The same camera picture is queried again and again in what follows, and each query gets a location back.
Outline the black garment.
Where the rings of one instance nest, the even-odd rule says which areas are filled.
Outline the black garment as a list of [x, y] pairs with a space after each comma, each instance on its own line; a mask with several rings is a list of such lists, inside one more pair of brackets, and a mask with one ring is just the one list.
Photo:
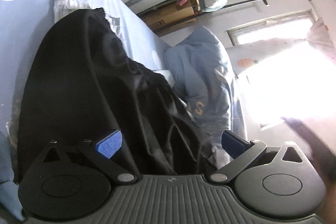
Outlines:
[[135, 174], [208, 175], [210, 136], [167, 80], [130, 59], [103, 9], [77, 10], [47, 32], [21, 104], [18, 175], [50, 140], [75, 146], [120, 130], [114, 161]]

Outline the blue hoodie with letters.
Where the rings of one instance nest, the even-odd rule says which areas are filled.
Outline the blue hoodie with letters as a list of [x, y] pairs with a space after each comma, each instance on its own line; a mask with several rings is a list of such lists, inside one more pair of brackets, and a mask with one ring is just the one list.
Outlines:
[[230, 58], [211, 31], [197, 28], [168, 48], [163, 59], [173, 75], [175, 92], [187, 104], [199, 127], [214, 136], [220, 136], [224, 130], [244, 133]]

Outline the pineapple print curtain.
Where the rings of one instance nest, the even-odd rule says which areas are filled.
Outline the pineapple print curtain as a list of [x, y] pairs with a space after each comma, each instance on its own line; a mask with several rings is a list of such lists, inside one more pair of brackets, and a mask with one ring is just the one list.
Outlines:
[[254, 31], [227, 52], [261, 128], [335, 119], [335, 46], [322, 18]]

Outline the cardboard box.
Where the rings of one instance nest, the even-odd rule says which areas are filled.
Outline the cardboard box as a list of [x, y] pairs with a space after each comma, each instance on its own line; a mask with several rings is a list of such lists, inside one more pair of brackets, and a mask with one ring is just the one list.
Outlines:
[[201, 10], [199, 0], [188, 0], [182, 6], [175, 3], [152, 11], [141, 19], [157, 35], [180, 30], [196, 21]]

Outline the plaid cloth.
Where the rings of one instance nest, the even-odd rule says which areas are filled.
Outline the plaid cloth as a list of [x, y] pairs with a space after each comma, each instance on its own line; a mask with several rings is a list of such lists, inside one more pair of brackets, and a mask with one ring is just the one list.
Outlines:
[[[101, 6], [92, 5], [80, 0], [54, 0], [54, 23], [57, 23], [65, 16], [77, 10], [94, 10], [99, 8], [101, 8]], [[105, 10], [104, 14], [112, 32], [114, 32], [116, 35], [119, 35], [121, 31], [120, 18], [109, 15]]]

